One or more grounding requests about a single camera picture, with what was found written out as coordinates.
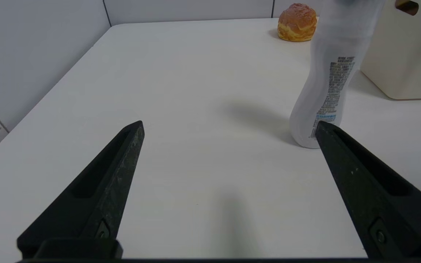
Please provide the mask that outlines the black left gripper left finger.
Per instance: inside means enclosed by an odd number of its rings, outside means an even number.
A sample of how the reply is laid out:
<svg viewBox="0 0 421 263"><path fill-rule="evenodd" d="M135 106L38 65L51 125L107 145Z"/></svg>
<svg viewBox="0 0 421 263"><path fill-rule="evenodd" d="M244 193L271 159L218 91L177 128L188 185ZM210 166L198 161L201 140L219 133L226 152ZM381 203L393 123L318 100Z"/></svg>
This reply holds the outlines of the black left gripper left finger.
<svg viewBox="0 0 421 263"><path fill-rule="evenodd" d="M17 238L22 258L121 258L119 226L145 138L122 128Z"/></svg>

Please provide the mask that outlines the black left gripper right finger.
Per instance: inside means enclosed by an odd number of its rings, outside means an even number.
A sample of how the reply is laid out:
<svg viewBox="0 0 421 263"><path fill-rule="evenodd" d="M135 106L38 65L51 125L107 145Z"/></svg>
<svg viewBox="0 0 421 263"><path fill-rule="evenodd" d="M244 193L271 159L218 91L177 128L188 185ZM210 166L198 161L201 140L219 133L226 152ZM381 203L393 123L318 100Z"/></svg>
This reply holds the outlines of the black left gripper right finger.
<svg viewBox="0 0 421 263"><path fill-rule="evenodd" d="M344 130L315 136L369 259L421 259L421 191Z"/></svg>

